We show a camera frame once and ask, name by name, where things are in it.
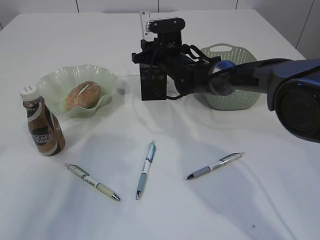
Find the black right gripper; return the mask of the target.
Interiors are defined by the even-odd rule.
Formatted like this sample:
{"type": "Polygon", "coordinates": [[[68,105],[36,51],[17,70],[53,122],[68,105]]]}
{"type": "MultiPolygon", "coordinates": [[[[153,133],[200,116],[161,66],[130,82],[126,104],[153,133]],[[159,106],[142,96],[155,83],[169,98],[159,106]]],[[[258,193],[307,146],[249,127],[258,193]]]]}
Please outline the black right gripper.
{"type": "Polygon", "coordinates": [[[140,53],[132,53],[131,59],[135,64],[155,65],[167,73],[199,73],[199,57],[193,52],[198,49],[188,44],[161,44],[159,40],[141,41],[144,49],[140,53]]]}

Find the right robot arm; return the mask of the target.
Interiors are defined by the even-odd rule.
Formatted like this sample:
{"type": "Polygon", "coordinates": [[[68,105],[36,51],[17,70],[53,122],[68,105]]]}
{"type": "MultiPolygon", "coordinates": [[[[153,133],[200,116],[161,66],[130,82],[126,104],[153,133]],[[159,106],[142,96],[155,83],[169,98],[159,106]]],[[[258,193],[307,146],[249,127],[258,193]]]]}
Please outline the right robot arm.
{"type": "Polygon", "coordinates": [[[207,57],[194,45],[141,41],[136,64],[159,67],[175,84],[178,97],[192,93],[228,96],[235,91],[267,95],[267,107],[292,135],[320,140],[320,61],[272,58],[243,64],[207,57]]]}

